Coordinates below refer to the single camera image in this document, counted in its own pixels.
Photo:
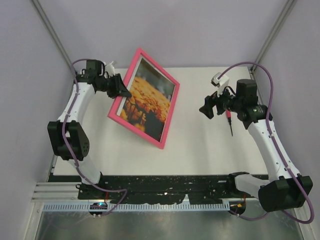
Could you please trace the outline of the red handled screwdriver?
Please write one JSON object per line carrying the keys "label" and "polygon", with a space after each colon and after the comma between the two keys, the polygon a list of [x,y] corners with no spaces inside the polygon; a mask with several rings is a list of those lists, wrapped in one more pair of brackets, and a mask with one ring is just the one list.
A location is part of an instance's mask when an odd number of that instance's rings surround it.
{"label": "red handled screwdriver", "polygon": [[227,110],[225,113],[226,113],[226,117],[227,117],[228,124],[229,124],[229,127],[230,127],[231,135],[233,136],[233,129],[232,129],[232,116],[231,116],[231,112]]}

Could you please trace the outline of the pink wooden photo frame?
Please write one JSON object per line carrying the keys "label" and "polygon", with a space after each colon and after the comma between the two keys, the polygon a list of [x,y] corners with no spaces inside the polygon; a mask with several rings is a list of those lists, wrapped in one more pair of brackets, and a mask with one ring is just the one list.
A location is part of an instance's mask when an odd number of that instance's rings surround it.
{"label": "pink wooden photo frame", "polygon": [[136,50],[123,83],[131,97],[116,97],[107,116],[163,149],[180,83],[142,48]]}

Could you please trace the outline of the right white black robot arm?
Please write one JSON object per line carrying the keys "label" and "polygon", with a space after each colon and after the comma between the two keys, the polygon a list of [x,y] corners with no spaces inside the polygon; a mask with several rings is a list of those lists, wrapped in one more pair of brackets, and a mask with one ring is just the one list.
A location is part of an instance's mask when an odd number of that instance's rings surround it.
{"label": "right white black robot arm", "polygon": [[262,180],[248,172],[228,175],[226,191],[231,197],[243,192],[259,200],[266,212],[300,208],[310,203],[308,195],[313,187],[309,176],[302,176],[284,150],[266,105],[258,103],[257,84],[251,79],[240,79],[236,89],[228,80],[213,78],[217,91],[204,99],[199,111],[209,119],[225,111],[234,112],[254,139],[267,169],[268,179]]}

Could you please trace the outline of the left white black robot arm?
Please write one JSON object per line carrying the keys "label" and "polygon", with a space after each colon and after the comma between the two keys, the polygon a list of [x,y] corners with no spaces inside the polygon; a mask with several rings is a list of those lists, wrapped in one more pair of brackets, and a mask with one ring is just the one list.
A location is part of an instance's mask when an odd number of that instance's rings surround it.
{"label": "left white black robot arm", "polygon": [[50,121],[47,131],[53,153],[69,162],[81,178],[81,184],[89,188],[96,199],[102,199],[107,187],[102,182],[102,173],[97,170],[89,157],[90,141],[82,122],[92,98],[97,92],[106,93],[111,99],[131,97],[122,77],[116,73],[114,63],[84,58],[85,68],[76,71],[71,68],[73,77],[72,92],[65,109],[59,118]]}

